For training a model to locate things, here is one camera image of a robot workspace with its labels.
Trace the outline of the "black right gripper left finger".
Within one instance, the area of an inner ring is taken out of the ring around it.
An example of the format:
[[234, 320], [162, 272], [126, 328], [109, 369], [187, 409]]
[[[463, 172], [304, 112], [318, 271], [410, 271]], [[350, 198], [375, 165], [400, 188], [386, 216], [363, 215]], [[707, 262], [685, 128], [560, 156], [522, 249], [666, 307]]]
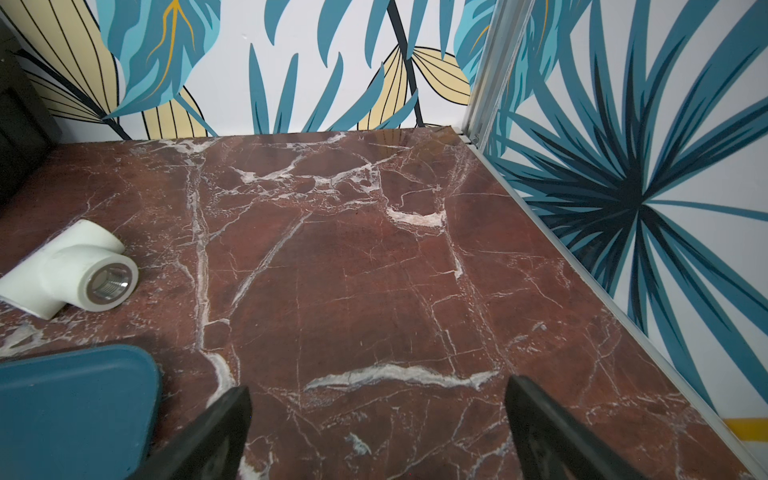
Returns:
[[252, 420], [249, 388], [227, 390], [131, 479], [235, 479]]

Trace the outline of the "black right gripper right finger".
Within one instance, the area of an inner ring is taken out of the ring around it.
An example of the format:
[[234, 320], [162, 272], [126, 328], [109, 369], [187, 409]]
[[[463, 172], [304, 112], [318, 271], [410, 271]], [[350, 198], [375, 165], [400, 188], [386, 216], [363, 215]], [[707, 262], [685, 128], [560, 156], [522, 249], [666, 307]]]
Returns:
[[505, 410], [525, 479], [645, 477], [526, 376], [509, 377]]

